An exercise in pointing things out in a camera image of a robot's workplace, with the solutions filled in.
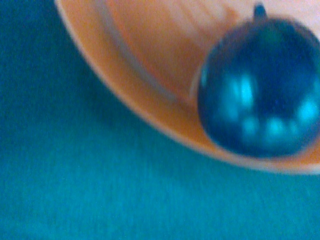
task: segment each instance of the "orange plate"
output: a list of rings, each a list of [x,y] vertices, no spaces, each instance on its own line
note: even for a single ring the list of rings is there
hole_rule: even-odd
[[[270,161],[236,156],[214,145],[204,133],[195,104],[199,67],[212,44],[235,24],[251,18],[256,1],[214,2],[55,1],[70,35],[100,79],[159,131],[234,165],[269,172],[320,173],[320,141],[297,156]],[[320,25],[311,21],[320,12],[316,1],[290,1],[294,10],[288,10],[284,1],[265,0],[264,4],[269,14],[295,16],[320,33]]]

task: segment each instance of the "blue tablecloth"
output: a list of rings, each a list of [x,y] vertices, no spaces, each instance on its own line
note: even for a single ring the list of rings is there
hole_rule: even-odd
[[[320,239],[320,177],[159,133],[103,86],[51,0],[0,1],[0,239]]]

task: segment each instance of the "shiny blue sphere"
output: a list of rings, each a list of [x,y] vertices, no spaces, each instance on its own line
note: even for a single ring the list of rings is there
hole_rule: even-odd
[[[254,20],[226,35],[208,55],[198,113],[214,143],[235,154],[294,155],[320,133],[320,43],[298,22]]]

